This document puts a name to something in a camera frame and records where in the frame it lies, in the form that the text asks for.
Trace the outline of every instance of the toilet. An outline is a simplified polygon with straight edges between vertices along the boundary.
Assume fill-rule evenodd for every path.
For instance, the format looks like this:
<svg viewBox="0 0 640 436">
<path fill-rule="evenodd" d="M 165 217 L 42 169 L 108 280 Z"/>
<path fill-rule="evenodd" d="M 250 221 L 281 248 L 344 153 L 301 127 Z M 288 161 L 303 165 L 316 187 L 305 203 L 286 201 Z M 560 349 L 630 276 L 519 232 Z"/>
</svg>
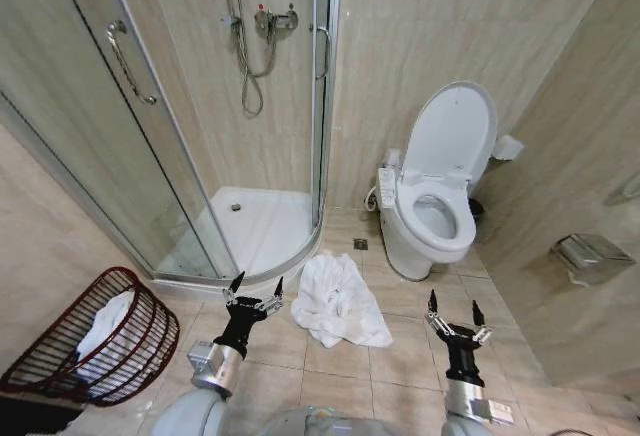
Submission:
<svg viewBox="0 0 640 436">
<path fill-rule="evenodd" d="M 467 81 L 451 83 L 424 105 L 402 164 L 378 169 L 376 198 L 391 266 L 420 281 L 433 263 L 453 263 L 473 243 L 468 195 L 496 140 L 489 93 Z"/>
</svg>

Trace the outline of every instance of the red wire basket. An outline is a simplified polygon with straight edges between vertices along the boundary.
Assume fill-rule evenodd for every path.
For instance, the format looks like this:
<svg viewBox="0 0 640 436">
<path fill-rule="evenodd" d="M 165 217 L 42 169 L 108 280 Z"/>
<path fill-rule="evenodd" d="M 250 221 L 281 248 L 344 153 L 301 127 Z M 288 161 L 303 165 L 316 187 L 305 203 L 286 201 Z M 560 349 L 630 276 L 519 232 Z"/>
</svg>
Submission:
<svg viewBox="0 0 640 436">
<path fill-rule="evenodd" d="M 126 315 L 84 358 L 77 346 L 96 313 L 113 297 L 132 292 Z M 180 326 L 133 271 L 104 271 L 0 378 L 0 390 L 32 392 L 96 406 L 135 396 L 160 375 L 178 344 Z"/>
</svg>

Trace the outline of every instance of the shower door handle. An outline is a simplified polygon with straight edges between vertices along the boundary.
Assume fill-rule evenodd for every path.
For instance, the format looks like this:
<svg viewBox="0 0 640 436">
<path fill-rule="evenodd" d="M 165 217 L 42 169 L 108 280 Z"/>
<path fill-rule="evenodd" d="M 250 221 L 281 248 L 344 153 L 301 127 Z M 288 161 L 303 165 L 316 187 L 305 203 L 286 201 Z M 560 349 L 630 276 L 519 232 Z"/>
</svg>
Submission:
<svg viewBox="0 0 640 436">
<path fill-rule="evenodd" d="M 117 34 L 123 33 L 127 34 L 127 27 L 124 22 L 117 19 L 112 21 L 107 25 L 107 39 L 109 40 L 109 44 L 111 44 L 111 49 L 113 50 L 113 54 L 118 60 L 118 64 L 122 68 L 122 72 L 124 73 L 124 77 L 127 78 L 127 82 L 129 86 L 131 86 L 131 91 L 135 94 L 140 101 L 147 104 L 156 104 L 158 102 L 158 98 L 155 96 L 145 96 L 140 92 L 140 88 L 138 87 L 138 83 L 136 82 L 133 74 L 131 73 L 131 69 L 129 69 L 129 65 L 127 64 L 127 60 L 124 57 L 120 46 L 118 45 Z"/>
<path fill-rule="evenodd" d="M 319 33 L 323 33 L 327 38 L 327 46 L 324 51 L 324 71 L 322 74 L 316 74 L 316 80 L 324 78 L 329 72 L 329 57 L 331 56 L 331 34 L 329 34 L 329 30 L 324 26 L 317 26 L 316 31 Z"/>
</svg>

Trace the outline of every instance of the shower mixer valve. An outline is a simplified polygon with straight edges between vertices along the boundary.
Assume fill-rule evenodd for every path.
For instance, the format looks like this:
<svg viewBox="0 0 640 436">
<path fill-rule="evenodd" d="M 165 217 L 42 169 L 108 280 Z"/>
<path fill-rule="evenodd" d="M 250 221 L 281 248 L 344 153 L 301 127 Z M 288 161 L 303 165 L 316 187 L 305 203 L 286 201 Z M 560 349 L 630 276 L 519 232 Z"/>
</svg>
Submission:
<svg viewBox="0 0 640 436">
<path fill-rule="evenodd" d="M 289 11 L 285 14 L 272 13 L 270 10 L 264 10 L 262 4 L 258 5 L 258 11 L 255 14 L 256 30 L 268 42 L 274 36 L 278 29 L 288 29 L 293 31 L 298 27 L 298 13 L 293 9 L 293 3 L 289 3 Z"/>
</svg>

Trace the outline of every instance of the floor drain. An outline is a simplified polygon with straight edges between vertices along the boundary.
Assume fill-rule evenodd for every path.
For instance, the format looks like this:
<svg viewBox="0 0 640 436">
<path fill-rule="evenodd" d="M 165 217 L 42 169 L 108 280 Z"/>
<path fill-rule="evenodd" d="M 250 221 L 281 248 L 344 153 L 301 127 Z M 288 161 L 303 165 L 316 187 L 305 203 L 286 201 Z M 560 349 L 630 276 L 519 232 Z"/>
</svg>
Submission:
<svg viewBox="0 0 640 436">
<path fill-rule="evenodd" d="M 369 243 L 363 238 L 353 238 L 353 249 L 367 251 L 369 249 Z"/>
</svg>

